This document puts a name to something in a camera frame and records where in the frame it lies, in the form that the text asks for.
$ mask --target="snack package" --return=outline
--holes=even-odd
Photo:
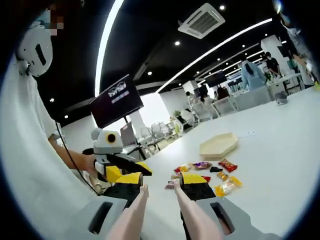
[[[231,176],[227,181],[219,186],[214,187],[215,195],[217,197],[223,197],[231,193],[235,188],[242,186],[242,182]]]
[[[175,174],[171,175],[171,180],[172,179],[178,179],[178,178],[180,178],[180,173],[179,172],[176,172]]]
[[[208,169],[208,168],[211,168],[211,166],[212,166],[212,164],[207,161],[193,163],[192,165],[195,167],[196,170]]]
[[[203,178],[206,180],[206,182],[207,182],[207,183],[209,183],[209,182],[210,182],[210,179],[211,179],[211,177],[210,177],[210,176],[201,176],[201,177],[203,177]]]
[[[175,189],[175,182],[179,182],[179,179],[168,181],[168,184],[164,187],[164,189]]]
[[[234,165],[231,162],[229,162],[227,159],[223,159],[218,163],[220,166],[224,167],[229,173],[236,170],[238,168],[238,165]]]
[[[218,173],[218,172],[221,172],[223,169],[222,168],[218,168],[216,166],[212,166],[210,168],[210,173]]]
[[[223,171],[219,172],[217,174],[217,177],[220,178],[222,181],[225,181],[228,179],[229,175],[225,174]]]
[[[192,167],[192,163],[186,163],[181,166],[178,166],[174,171],[176,173],[188,172],[191,169],[191,167]]]

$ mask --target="person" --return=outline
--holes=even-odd
[[[254,63],[249,62],[245,55],[242,56],[241,78],[243,88],[248,86],[249,91],[261,88],[266,83],[266,76]]]
[[[213,100],[208,96],[208,93],[205,91],[200,92],[200,101],[205,105],[209,106],[213,102]]]
[[[222,88],[221,86],[218,86],[216,92],[218,95],[218,97],[217,97],[218,101],[230,96],[228,90]]]
[[[196,98],[196,96],[194,94],[192,94],[191,92],[187,91],[186,96],[188,98],[188,103],[189,106],[192,107],[193,105],[198,103],[198,99]]]
[[[266,66],[269,69],[269,71],[271,73],[273,73],[276,77],[282,77],[281,72],[280,72],[280,66],[279,63],[277,62],[277,60],[274,57],[271,57],[271,53],[270,52],[266,52]]]

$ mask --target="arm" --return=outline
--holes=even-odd
[[[75,165],[71,161],[66,149],[62,146],[59,146],[54,140],[49,140],[50,144],[56,151],[56,153],[59,155],[59,157],[62,159],[62,161],[68,166],[70,169],[76,169]],[[94,155],[84,155],[72,150],[69,150],[69,153],[75,162],[77,168],[80,171],[87,171],[88,173],[97,176],[97,171],[94,167]]]
[[[241,79],[242,79],[243,89],[246,89],[248,85],[248,79],[246,78],[243,69],[241,69]]]

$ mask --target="person in blue shirt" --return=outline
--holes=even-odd
[[[249,91],[261,88],[266,83],[266,77],[262,70],[254,63],[247,60],[246,56],[242,56],[241,78],[243,88],[248,85]]]

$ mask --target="robot camera eye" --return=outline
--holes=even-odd
[[[107,141],[109,142],[109,143],[114,143],[115,141],[116,141],[116,136],[114,135],[114,134],[109,134],[107,137],[106,137],[106,139],[107,139]]]

